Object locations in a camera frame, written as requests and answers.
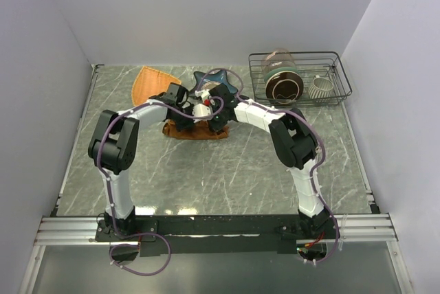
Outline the orange cloth napkin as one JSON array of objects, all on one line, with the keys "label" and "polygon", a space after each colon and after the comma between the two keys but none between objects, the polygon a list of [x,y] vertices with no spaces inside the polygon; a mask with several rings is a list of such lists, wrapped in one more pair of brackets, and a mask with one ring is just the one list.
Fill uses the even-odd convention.
[{"label": "orange cloth napkin", "polygon": [[162,133],[170,138],[180,140],[217,140],[229,136],[229,127],[224,126],[220,131],[214,132],[210,129],[207,121],[195,123],[192,128],[177,130],[176,123],[168,120],[162,128]]}]

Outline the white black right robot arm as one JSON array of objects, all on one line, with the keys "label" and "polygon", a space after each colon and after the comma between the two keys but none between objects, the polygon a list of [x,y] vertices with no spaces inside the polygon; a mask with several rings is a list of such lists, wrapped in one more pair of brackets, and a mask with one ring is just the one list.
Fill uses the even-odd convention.
[{"label": "white black right robot arm", "polygon": [[323,199],[317,168],[326,157],[324,144],[298,109],[282,111],[229,92],[224,84],[200,92],[212,115],[212,130],[229,121],[250,124],[270,134],[276,156],[290,172],[298,195],[298,215],[302,233],[308,238],[330,234],[331,211]]}]

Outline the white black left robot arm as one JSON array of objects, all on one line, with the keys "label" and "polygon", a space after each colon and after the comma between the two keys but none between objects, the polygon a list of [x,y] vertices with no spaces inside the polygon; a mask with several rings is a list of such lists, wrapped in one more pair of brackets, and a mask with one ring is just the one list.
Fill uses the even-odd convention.
[{"label": "white black left robot arm", "polygon": [[138,134],[143,128],[169,120],[173,115],[193,124],[187,88],[171,83],[167,91],[147,98],[124,111],[100,114],[88,155],[102,177],[106,191],[104,226],[120,240],[131,239],[138,227],[130,194],[129,168],[135,159]]}]

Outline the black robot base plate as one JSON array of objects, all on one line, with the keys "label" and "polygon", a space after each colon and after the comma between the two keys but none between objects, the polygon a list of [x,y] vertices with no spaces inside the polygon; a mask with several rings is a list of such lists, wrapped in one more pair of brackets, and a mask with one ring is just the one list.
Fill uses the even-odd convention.
[{"label": "black robot base plate", "polygon": [[128,228],[108,217],[98,222],[97,242],[140,244],[140,255],[276,252],[295,254],[297,244],[333,240],[339,234],[330,216],[281,215],[136,216]]}]

